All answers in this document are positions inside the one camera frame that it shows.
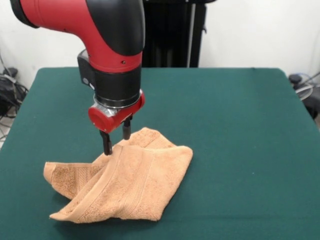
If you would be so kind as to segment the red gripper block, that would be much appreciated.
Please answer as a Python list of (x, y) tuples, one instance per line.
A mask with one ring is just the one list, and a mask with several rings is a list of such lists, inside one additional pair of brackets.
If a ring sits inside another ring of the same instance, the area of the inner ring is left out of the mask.
[(129, 140), (131, 137), (131, 120), (145, 104), (145, 95), (142, 90), (139, 92), (138, 100), (127, 107), (106, 107), (103, 106), (93, 97), (93, 105), (88, 109), (88, 117), (93, 125), (99, 129), (102, 137), (103, 152), (106, 156), (113, 153), (113, 146), (110, 135), (113, 130), (118, 128), (122, 123), (122, 137)]

